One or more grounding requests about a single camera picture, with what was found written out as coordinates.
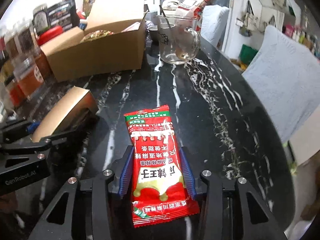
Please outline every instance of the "spicy snack package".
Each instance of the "spicy snack package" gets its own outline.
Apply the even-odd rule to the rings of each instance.
[[[196,31],[201,31],[202,12],[209,0],[179,0],[175,15],[196,17],[198,19]]]
[[[134,146],[132,218],[134,227],[169,222],[199,213],[184,185],[169,107],[125,114]]]

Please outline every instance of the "white towel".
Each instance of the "white towel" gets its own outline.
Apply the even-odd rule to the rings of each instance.
[[[317,58],[273,26],[267,26],[262,46],[242,76],[264,105],[282,142],[320,104]]]
[[[204,7],[201,36],[215,47],[227,25],[228,15],[228,7],[221,7],[220,5],[207,5]]]

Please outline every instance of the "cardboard box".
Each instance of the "cardboard box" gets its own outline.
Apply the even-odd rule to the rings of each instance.
[[[57,81],[140,69],[145,48],[143,5],[143,0],[96,0],[84,31],[75,27],[42,45]],[[141,23],[138,30],[121,33],[135,22]],[[80,43],[97,30],[115,34]]]

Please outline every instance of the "glass mug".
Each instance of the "glass mug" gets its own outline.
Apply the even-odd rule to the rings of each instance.
[[[161,59],[175,65],[193,59],[200,49],[200,36],[195,31],[197,19],[178,15],[158,15],[157,19]]]

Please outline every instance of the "hanging bag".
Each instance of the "hanging bag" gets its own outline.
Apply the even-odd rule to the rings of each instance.
[[[247,12],[244,15],[243,22],[244,22],[244,28],[246,28],[248,31],[256,31],[258,29],[257,27],[258,17],[254,16],[252,6],[249,0],[247,5]]]
[[[275,16],[273,15],[273,16],[271,17],[271,19],[269,20],[269,23],[264,22],[263,25],[264,25],[264,30],[266,29],[266,27],[267,27],[268,25],[271,25],[271,26],[273,26],[273,27],[276,28],[276,18],[275,18]]]

